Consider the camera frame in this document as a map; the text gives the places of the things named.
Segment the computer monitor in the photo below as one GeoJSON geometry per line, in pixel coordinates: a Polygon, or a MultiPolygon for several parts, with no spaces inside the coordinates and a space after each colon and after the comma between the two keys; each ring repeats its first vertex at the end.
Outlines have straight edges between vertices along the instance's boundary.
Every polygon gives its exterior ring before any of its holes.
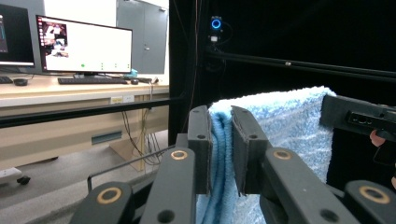
{"type": "Polygon", "coordinates": [[[35,66],[26,8],[0,4],[0,66],[35,66]]]}
{"type": "Polygon", "coordinates": [[[43,72],[128,74],[132,30],[36,16],[43,72]]]}

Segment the towel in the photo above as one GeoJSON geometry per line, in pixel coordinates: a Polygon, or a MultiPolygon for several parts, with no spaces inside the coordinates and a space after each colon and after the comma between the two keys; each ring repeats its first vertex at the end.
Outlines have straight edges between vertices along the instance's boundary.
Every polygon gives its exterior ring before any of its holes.
{"type": "Polygon", "coordinates": [[[210,195],[199,195],[196,223],[265,223],[260,195],[238,196],[233,171],[232,105],[249,110],[273,147],[295,151],[322,182],[332,155],[332,129],[319,125],[326,87],[274,91],[220,100],[209,107],[212,119],[210,195]]]}

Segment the blue light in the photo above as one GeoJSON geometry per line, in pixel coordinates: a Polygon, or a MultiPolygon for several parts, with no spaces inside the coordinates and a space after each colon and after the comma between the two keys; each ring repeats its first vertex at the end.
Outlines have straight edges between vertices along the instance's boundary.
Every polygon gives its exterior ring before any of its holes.
{"type": "Polygon", "coordinates": [[[215,30],[218,30],[221,27],[221,21],[218,19],[215,19],[212,21],[212,28],[215,30]]]}

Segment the white desk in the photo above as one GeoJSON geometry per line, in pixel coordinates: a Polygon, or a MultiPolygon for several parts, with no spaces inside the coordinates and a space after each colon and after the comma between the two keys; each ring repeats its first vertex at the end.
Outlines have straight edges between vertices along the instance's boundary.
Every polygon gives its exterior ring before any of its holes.
{"type": "MultiPolygon", "coordinates": [[[[153,85],[153,99],[168,97],[169,84],[161,76],[153,85]]],[[[115,96],[132,95],[135,101],[147,101],[149,94],[150,85],[144,83],[59,85],[57,77],[35,76],[25,87],[0,85],[0,117],[108,105],[115,96]]],[[[143,110],[128,111],[127,115],[132,136],[141,136],[143,110]]],[[[155,107],[148,114],[146,133],[166,130],[167,121],[168,106],[155,107]]],[[[122,132],[122,138],[104,144],[122,153],[122,148],[129,147],[129,136],[121,112],[0,129],[0,170],[88,149],[93,136],[117,131],[122,132]]]]}

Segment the computer mouse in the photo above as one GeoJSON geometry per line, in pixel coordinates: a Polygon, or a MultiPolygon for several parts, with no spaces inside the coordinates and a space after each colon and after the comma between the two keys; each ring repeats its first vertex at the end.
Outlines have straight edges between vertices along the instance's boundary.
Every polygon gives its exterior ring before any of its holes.
{"type": "Polygon", "coordinates": [[[27,79],[26,78],[15,78],[14,85],[16,86],[27,86],[27,79]]]}
{"type": "Polygon", "coordinates": [[[139,84],[139,79],[137,79],[137,78],[132,78],[132,79],[131,79],[131,84],[132,84],[132,85],[137,85],[137,84],[139,84]]]}

